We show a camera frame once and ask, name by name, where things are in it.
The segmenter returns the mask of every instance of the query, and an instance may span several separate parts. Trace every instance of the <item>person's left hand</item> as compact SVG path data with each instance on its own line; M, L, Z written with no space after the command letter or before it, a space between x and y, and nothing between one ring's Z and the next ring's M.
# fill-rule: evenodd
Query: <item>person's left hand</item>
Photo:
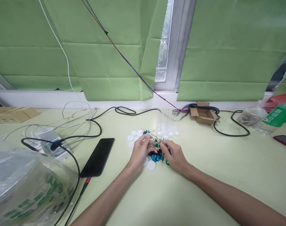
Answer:
M153 146L152 136L149 134L144 134L138 140L135 141L132 154L128 165L134 167L138 171L143 169L143 165L146 159L146 156L149 152L154 151L157 153L158 148Z

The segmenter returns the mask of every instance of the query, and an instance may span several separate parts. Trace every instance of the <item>cardboard box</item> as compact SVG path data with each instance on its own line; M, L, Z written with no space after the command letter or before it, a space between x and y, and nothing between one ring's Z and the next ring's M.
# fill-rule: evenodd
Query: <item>cardboard box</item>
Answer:
M207 107L209 106L209 102L197 102L197 106ZM190 108L191 116L195 116L197 123L203 123L207 125L212 125L213 122L218 120L218 116L211 110L201 109L201 108Z
M0 123L19 123L34 118L39 113L34 108L0 107Z

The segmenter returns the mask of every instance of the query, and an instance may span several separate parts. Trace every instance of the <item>desk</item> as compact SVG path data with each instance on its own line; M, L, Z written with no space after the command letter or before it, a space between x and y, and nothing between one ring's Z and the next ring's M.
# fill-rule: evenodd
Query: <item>desk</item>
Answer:
M217 125L219 130L230 134L244 133L231 121L231 113L221 112L220 115L221 123ZM24 123L0 124L0 135L8 134L23 125L48 124L60 120L61 117L59 109L43 110L41 115ZM70 146L80 168L84 167L101 138L114 137L116 141L102 175L91 179L71 222L105 190L130 159L131 150L127 136L131 131L155 129L156 111L138 116L125 116L111 111L96 121L102 126L100 137L86 139ZM83 134L87 126L83 125L73 135ZM248 129L251 132L248 137L226 137L216 133L210 126L196 123L194 118L187 116L180 123L181 135L171 140L182 146L188 162L200 170L241 189L286 216L286 146L272 139L275 135L286 135L286 125L270 136L262 135L251 127ZM74 130L75 128L70 128L58 131L62 137L66 137ZM22 131L14 132L15 135L10 136L8 141L21 145L22 136L18 134L22 134ZM92 124L90 135L98 133L98 127ZM68 158L66 163L73 164L72 158ZM195 184L180 176L171 167L162 167L157 163L154 172L144 167L141 175L119 202L107 222L107 226L117 225L238 223Z

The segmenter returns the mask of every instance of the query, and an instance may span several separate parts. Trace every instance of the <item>hand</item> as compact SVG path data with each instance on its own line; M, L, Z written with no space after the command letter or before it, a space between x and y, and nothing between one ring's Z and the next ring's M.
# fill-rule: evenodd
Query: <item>hand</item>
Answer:
M188 171L190 171L189 168L191 164L189 164L186 160L180 145L174 143L173 141L165 140L160 143L160 147L162 149L162 152L165 154L170 166L173 169L175 169L177 172L184 176ZM172 149L171 154L169 153L167 147L170 147Z
M130 160L127 164L128 166L134 167L136 170L141 171L148 153L151 151L157 153L158 148L153 146L153 141L150 139L152 139L151 135L144 134L140 137L140 139L135 141Z

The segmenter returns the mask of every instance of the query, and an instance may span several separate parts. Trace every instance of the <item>green bottle label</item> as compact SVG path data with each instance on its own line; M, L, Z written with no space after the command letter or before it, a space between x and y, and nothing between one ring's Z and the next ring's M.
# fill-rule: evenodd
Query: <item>green bottle label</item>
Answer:
M274 127L283 126L286 123L286 109L277 106L263 122Z

